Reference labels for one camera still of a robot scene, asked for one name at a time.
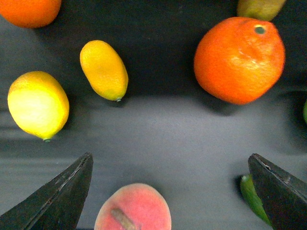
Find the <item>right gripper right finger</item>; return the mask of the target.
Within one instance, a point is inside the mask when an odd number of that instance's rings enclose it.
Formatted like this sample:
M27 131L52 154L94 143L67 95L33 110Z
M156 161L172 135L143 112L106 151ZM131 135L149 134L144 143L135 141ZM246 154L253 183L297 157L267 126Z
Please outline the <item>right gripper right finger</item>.
M307 183L260 156L248 159L249 171L274 230L307 228Z

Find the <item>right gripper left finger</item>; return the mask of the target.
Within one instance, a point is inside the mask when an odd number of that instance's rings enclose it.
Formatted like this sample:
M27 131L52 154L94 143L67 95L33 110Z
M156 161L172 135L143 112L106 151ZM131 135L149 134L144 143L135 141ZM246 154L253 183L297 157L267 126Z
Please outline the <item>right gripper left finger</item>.
M88 195L93 156L85 153L0 217L2 230L74 230Z

